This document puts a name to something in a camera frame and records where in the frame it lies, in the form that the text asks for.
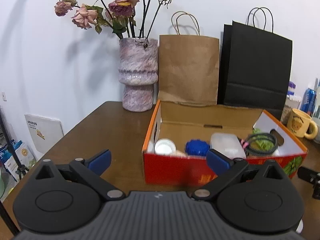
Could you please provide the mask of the clear cotton swab box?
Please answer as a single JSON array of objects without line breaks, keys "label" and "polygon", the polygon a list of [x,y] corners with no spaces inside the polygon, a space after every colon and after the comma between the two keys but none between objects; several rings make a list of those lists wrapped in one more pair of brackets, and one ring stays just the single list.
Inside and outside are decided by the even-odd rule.
[{"label": "clear cotton swab box", "polygon": [[210,138],[210,148],[215,149],[229,159],[246,159],[246,154],[238,137],[229,133],[213,133]]}]

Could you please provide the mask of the blue bottle cap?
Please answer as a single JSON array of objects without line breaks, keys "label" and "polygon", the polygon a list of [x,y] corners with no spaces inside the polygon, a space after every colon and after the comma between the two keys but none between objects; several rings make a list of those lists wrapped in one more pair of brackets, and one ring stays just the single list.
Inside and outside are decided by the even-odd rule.
[{"label": "blue bottle cap", "polygon": [[190,140],[185,145],[185,152],[188,155],[205,157],[210,149],[210,145],[203,140]]}]

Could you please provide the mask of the red pumpkin cardboard box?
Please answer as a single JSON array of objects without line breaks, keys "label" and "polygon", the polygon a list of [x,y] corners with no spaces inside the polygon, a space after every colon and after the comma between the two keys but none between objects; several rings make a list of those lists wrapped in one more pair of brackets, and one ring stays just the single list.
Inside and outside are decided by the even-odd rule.
[{"label": "red pumpkin cardboard box", "polygon": [[[245,139],[253,132],[279,135],[277,149],[267,156],[246,154]],[[144,140],[144,178],[148,184],[198,186],[216,178],[200,146],[209,146],[228,158],[263,164],[274,159],[293,177],[307,148],[266,110],[226,106],[194,107],[158,101]]]}]

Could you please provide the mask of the white round tin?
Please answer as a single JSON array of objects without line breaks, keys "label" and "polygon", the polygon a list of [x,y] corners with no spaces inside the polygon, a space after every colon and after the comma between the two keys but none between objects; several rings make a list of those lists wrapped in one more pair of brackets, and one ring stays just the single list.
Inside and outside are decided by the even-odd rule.
[{"label": "white round tin", "polygon": [[170,139],[159,139],[154,146],[155,154],[171,155],[176,152],[176,146]]}]

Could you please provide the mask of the black tripod stand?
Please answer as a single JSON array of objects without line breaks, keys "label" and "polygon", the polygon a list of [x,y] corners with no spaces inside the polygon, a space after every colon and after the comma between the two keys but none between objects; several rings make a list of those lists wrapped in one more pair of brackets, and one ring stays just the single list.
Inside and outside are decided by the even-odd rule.
[{"label": "black tripod stand", "polygon": [[[4,138],[5,138],[6,143],[7,143],[7,150],[12,154],[12,156],[14,158],[14,161],[17,164],[16,173],[19,176],[19,180],[21,180],[22,177],[26,175],[27,171],[29,171],[29,169],[20,162],[17,154],[15,153],[14,147],[13,147],[11,141],[10,141],[7,129],[5,127],[5,123],[3,121],[2,115],[0,116],[0,124],[1,124],[1,130],[3,132]],[[5,209],[5,207],[2,204],[2,202],[0,202],[0,205],[1,205],[1,219],[6,224],[6,226],[8,227],[10,232],[13,234],[13,236],[17,236],[20,233],[20,230],[18,229],[18,227],[16,226],[16,224],[14,223],[14,221],[12,220],[10,215],[8,214],[8,212]]]}]

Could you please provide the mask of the yellow bear mug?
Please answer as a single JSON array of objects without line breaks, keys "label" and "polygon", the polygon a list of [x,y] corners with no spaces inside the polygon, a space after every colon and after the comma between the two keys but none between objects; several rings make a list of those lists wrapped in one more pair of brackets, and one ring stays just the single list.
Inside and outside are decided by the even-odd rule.
[{"label": "yellow bear mug", "polygon": [[286,126],[298,138],[313,140],[318,134],[318,126],[311,116],[296,108],[291,109]]}]

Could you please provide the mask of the clear jar purple lid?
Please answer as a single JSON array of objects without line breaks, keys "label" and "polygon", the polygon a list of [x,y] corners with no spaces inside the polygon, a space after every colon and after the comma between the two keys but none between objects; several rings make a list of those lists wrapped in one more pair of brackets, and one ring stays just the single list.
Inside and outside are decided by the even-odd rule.
[{"label": "clear jar purple lid", "polygon": [[288,85],[284,108],[283,108],[281,119],[280,119],[281,123],[284,125],[286,125],[289,120],[291,110],[293,108],[299,108],[300,103],[302,101],[302,98],[295,93],[295,90],[296,90],[296,84],[290,81]]}]

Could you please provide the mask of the black paper bag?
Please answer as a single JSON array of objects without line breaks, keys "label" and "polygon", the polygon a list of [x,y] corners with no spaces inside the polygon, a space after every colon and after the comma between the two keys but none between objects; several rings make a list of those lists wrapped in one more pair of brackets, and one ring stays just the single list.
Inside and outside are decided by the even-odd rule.
[{"label": "black paper bag", "polygon": [[289,85],[293,42],[255,26],[250,10],[245,24],[225,25],[219,66],[217,104],[260,108],[281,118]]}]

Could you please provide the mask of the blue soda can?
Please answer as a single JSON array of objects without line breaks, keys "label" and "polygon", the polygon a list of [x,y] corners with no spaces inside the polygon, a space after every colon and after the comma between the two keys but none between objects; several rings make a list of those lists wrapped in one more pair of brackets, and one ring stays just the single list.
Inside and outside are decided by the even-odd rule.
[{"label": "blue soda can", "polygon": [[316,91],[308,88],[303,96],[300,110],[312,116],[316,101]]}]

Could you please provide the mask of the pink marbled vase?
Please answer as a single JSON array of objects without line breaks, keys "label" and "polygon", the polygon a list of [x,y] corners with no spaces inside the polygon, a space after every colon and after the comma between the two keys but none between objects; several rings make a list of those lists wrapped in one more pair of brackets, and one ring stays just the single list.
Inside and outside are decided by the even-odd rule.
[{"label": "pink marbled vase", "polygon": [[153,85],[158,81],[158,41],[124,38],[119,41],[118,80],[124,84],[123,108],[148,111],[153,106]]}]

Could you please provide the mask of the brown paper bag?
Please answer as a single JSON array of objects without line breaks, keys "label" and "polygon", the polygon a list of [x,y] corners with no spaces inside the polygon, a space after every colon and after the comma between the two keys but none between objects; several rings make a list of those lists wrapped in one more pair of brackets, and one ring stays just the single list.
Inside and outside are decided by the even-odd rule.
[{"label": "brown paper bag", "polygon": [[183,15],[191,18],[196,35],[181,35],[178,23],[172,22],[176,34],[159,37],[158,99],[182,105],[216,105],[219,39],[200,35],[197,19],[188,12],[177,11],[171,20],[178,20]]}]

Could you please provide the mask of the dried rose bouquet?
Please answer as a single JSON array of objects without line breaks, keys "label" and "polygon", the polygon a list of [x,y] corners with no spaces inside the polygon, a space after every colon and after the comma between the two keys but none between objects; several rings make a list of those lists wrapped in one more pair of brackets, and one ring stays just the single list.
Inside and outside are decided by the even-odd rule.
[{"label": "dried rose bouquet", "polygon": [[[152,0],[113,0],[106,4],[103,0],[98,0],[102,6],[97,5],[80,5],[77,0],[59,0],[54,5],[56,16],[63,17],[67,13],[75,9],[75,14],[71,17],[72,22],[81,29],[95,28],[95,31],[100,34],[102,27],[110,27],[112,33],[116,34],[120,39],[123,38],[123,33],[127,33],[131,38],[148,39],[151,31],[145,33],[146,16]],[[136,35],[135,15],[136,5],[139,1],[143,2],[142,24],[139,34]],[[158,6],[153,16],[151,25],[154,25],[155,19],[162,6],[168,6],[172,0],[157,0]]]}]

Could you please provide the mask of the white wall panel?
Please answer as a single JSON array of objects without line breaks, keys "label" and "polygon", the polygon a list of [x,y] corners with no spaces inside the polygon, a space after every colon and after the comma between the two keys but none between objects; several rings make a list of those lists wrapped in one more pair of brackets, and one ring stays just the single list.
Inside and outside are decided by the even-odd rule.
[{"label": "white wall panel", "polygon": [[38,152],[46,154],[64,137],[60,120],[25,114],[30,136]]}]

